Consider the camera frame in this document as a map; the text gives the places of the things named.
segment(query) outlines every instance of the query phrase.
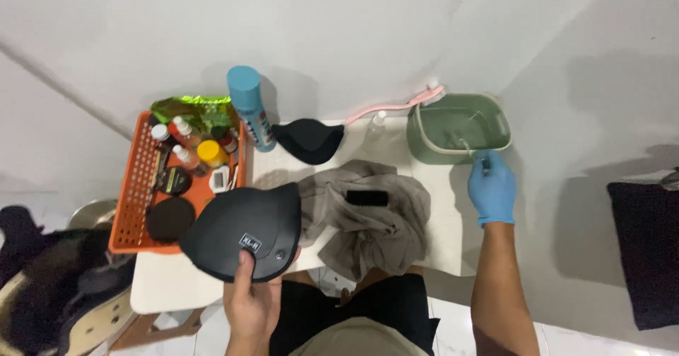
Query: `gray towel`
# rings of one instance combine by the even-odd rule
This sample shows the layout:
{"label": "gray towel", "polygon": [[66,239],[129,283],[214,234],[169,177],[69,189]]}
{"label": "gray towel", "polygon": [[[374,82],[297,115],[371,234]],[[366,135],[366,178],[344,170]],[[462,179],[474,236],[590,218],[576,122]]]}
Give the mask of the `gray towel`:
{"label": "gray towel", "polygon": [[[336,273],[361,281],[373,267],[403,275],[415,260],[426,256],[424,233],[431,198],[419,181],[399,176],[395,167],[352,160],[299,182],[301,247],[308,247],[327,225],[339,229],[319,258]],[[385,206],[354,206],[347,190],[384,190]]]}

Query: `stainless steel bowl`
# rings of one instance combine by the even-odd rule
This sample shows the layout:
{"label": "stainless steel bowl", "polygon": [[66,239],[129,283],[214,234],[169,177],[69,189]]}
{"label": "stainless steel bowl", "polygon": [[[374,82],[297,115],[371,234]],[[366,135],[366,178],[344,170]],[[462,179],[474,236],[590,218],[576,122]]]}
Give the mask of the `stainless steel bowl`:
{"label": "stainless steel bowl", "polygon": [[73,213],[66,229],[111,229],[117,204],[118,200],[92,201]]}

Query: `yellow lid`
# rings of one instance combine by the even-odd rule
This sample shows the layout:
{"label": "yellow lid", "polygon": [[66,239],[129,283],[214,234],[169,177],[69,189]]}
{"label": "yellow lid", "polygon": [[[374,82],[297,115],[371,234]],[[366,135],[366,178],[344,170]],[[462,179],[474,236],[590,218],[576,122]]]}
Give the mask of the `yellow lid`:
{"label": "yellow lid", "polygon": [[203,141],[196,151],[198,152],[198,157],[208,164],[215,161],[223,161],[226,156],[224,150],[221,149],[221,146],[215,140]]}

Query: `orange basket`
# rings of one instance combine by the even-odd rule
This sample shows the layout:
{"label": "orange basket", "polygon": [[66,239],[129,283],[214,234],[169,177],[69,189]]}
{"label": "orange basket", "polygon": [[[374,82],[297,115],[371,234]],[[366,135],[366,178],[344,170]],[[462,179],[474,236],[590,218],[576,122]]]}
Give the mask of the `orange basket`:
{"label": "orange basket", "polygon": [[[152,127],[147,122],[150,115],[150,111],[142,112],[137,119],[137,127],[134,129],[123,185],[115,209],[114,227],[109,239],[109,250],[112,253],[139,253],[141,251],[158,254],[181,253],[177,243],[157,242],[149,237],[146,230],[147,209],[170,197],[170,195],[151,189],[153,174],[156,171],[156,155],[159,151],[156,149],[157,141],[151,137]],[[241,122],[236,187],[245,186],[245,143],[246,135]],[[235,156],[231,153],[229,167],[233,170],[235,164]],[[181,161],[172,153],[167,166],[177,165],[181,165]],[[196,209],[196,217],[215,196],[208,185],[209,179],[209,175],[193,176],[191,188],[181,196],[191,202]]]}

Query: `white countertop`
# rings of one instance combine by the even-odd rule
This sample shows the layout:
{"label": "white countertop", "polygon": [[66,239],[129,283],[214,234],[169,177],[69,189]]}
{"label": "white countertop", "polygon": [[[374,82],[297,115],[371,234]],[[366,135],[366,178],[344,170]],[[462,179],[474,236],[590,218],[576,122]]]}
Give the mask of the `white countertop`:
{"label": "white countertop", "polygon": [[[293,158],[280,145],[268,153],[250,151],[248,186],[271,189],[320,170],[339,167],[355,158],[393,165],[400,175],[422,182],[431,194],[431,218],[427,224],[429,255],[418,264],[453,275],[473,275],[483,232],[476,226],[477,216],[466,195],[470,166],[426,165],[412,158],[405,141],[406,121],[406,117],[387,118],[386,150],[366,153],[360,145],[369,119],[360,119],[345,130],[335,156],[316,166]],[[341,123],[342,120],[324,121],[329,126]],[[456,194],[461,195],[458,200],[455,200]],[[313,246],[302,249],[289,272],[324,266],[318,251],[335,232],[335,228],[327,228]],[[130,301],[134,311],[140,314],[200,308],[220,299],[223,285],[199,271],[183,254],[139,253]]]}

